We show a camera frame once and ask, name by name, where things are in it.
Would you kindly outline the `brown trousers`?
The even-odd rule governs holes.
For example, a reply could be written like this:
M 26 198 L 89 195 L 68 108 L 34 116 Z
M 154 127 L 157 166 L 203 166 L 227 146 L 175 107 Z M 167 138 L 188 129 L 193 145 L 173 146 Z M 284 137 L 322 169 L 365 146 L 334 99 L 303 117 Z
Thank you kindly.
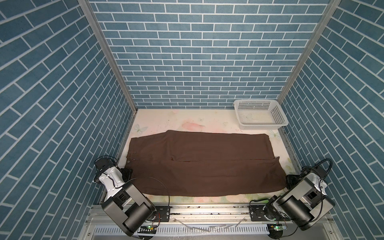
M 286 173 L 265 134 L 167 131 L 133 138 L 125 167 L 145 194 L 220 197 L 280 191 Z

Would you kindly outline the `white plastic basket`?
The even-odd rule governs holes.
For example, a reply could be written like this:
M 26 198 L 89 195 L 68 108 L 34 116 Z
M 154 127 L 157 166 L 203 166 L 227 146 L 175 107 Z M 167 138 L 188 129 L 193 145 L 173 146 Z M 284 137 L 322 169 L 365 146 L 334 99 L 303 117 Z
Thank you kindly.
M 289 124 L 281 105 L 275 100 L 236 100 L 234 108 L 241 130 L 277 130 Z

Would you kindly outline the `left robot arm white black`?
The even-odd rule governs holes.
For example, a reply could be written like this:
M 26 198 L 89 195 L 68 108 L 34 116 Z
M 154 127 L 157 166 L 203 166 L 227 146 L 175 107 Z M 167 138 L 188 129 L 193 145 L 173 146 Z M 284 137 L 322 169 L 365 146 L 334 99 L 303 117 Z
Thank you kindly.
M 153 203 L 133 183 L 124 182 L 119 168 L 97 167 L 95 180 L 107 190 L 103 211 L 129 237 L 157 212 Z

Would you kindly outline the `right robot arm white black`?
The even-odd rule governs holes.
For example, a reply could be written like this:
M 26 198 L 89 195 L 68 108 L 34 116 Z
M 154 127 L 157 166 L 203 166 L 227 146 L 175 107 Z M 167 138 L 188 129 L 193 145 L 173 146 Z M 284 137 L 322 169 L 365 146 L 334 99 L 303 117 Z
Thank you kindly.
M 328 173 L 320 166 L 303 167 L 297 183 L 265 205 L 266 218 L 270 221 L 289 219 L 302 231 L 311 228 L 336 205 L 326 193 Z

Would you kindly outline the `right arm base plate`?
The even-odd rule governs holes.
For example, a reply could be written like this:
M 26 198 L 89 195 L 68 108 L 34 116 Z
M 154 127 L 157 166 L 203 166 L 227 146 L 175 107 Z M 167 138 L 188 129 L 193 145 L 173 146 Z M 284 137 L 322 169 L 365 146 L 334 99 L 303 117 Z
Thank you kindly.
M 250 205 L 249 215 L 252 222 L 270 221 L 266 217 L 265 205 Z

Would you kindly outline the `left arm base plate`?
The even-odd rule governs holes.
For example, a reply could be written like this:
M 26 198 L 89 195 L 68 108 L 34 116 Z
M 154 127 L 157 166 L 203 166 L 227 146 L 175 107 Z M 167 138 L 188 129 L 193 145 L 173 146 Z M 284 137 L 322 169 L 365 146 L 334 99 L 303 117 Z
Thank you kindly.
M 155 223 L 169 222 L 171 207 L 160 206 L 160 205 L 155 205 L 155 207 L 156 207 L 156 212 L 151 215 L 151 217 L 149 218 L 149 221 L 155 222 Z

